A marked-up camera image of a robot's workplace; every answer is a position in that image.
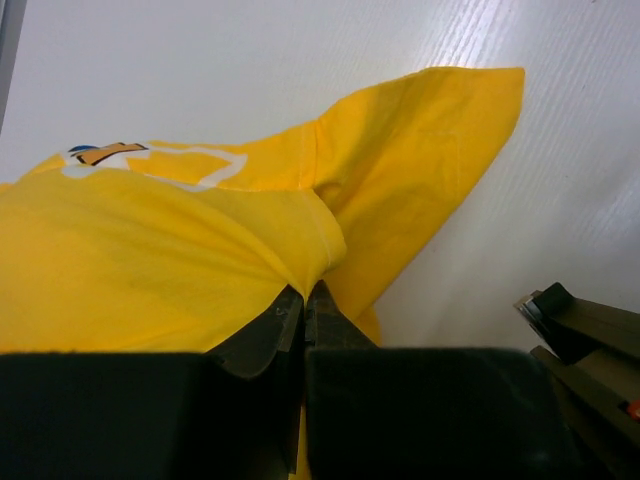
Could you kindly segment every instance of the white table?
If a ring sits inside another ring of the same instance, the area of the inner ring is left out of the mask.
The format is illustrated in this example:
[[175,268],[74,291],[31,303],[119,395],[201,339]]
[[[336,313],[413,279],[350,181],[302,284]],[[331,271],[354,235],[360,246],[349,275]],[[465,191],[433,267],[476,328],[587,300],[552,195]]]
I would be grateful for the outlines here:
[[527,68],[520,123],[378,304],[389,344],[537,342],[553,281],[640,311],[640,2],[29,0],[0,180],[76,144],[235,143],[429,65]]

